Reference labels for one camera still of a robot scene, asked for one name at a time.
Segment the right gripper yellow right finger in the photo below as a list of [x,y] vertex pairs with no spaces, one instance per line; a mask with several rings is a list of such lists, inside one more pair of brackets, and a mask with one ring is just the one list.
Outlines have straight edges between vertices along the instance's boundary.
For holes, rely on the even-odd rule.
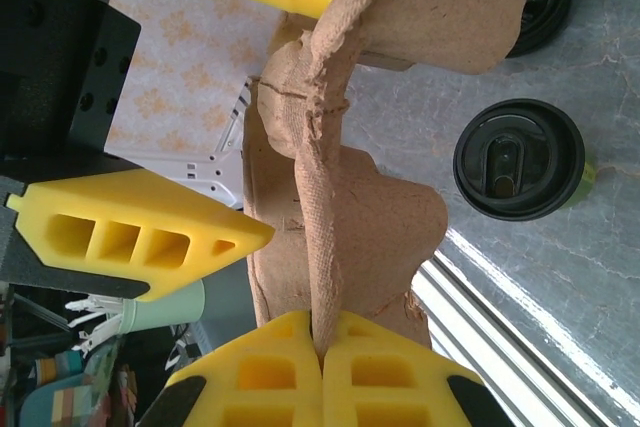
[[326,426],[511,426],[475,372],[354,313],[323,367]]

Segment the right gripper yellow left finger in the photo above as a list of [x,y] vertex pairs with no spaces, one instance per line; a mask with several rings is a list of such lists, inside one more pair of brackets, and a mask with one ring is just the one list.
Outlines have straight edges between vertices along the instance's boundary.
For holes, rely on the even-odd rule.
[[310,313],[284,314],[172,374],[141,426],[320,426]]

